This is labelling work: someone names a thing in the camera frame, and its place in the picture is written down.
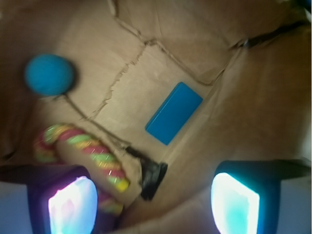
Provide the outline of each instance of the torn cardboard edge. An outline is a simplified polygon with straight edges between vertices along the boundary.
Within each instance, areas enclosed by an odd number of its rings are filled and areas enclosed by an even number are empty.
[[[135,35],[141,42],[143,42],[145,45],[155,45],[157,44],[159,46],[159,48],[170,58],[172,59],[183,71],[185,71],[187,74],[190,75],[190,77],[192,77],[194,80],[196,80],[198,83],[202,84],[202,85],[213,85],[216,78],[219,76],[220,73],[222,73],[222,71],[224,71],[225,67],[218,73],[218,75],[216,75],[214,78],[212,78],[212,81],[209,83],[205,83],[203,81],[200,81],[199,79],[196,78],[196,75],[187,67],[185,66],[181,61],[179,61],[172,53],[170,53],[170,51],[156,38],[153,39],[147,39],[144,36],[142,36],[141,32],[139,30],[137,30],[136,28],[128,25],[127,23],[125,23],[124,21],[120,20],[118,18],[118,10],[117,10],[117,4],[115,1],[112,0],[108,0],[110,8],[112,7],[113,10],[111,10],[111,13],[115,19],[115,21],[122,26],[124,29],[126,29],[127,31],[129,31],[130,33],[132,33],[133,35]]]

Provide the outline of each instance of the rainbow rope toy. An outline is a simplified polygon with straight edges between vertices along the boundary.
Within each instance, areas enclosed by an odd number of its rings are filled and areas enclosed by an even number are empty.
[[[120,192],[129,187],[121,163],[99,139],[93,138],[82,129],[72,124],[56,124],[41,132],[35,140],[35,157],[41,163],[57,163],[55,143],[66,141],[73,147],[82,150],[103,171],[108,181]],[[109,194],[99,193],[99,209],[107,212],[120,214],[123,205],[117,203]]]

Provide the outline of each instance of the black plastic piece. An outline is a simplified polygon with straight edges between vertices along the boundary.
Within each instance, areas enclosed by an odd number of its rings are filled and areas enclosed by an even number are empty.
[[[224,161],[215,172],[228,173],[260,196],[258,234],[274,234],[277,229],[280,183],[284,179],[311,174],[299,161]]]
[[[0,181],[27,185],[29,214],[34,234],[49,234],[48,199],[77,177],[90,175],[83,166],[0,166]]]
[[[126,151],[140,159],[142,167],[141,197],[144,200],[152,200],[166,175],[168,164],[163,162],[158,164],[130,146],[126,148]]]

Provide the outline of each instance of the blue block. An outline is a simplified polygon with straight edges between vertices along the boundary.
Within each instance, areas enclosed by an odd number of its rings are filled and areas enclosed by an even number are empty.
[[[180,82],[145,126],[145,130],[168,145],[203,99]]]

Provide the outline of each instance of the blue foam ball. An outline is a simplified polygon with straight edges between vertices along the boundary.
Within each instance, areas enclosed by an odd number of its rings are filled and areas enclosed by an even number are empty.
[[[74,69],[66,59],[51,55],[39,55],[26,66],[25,79],[29,88],[41,95],[65,93],[73,84]]]

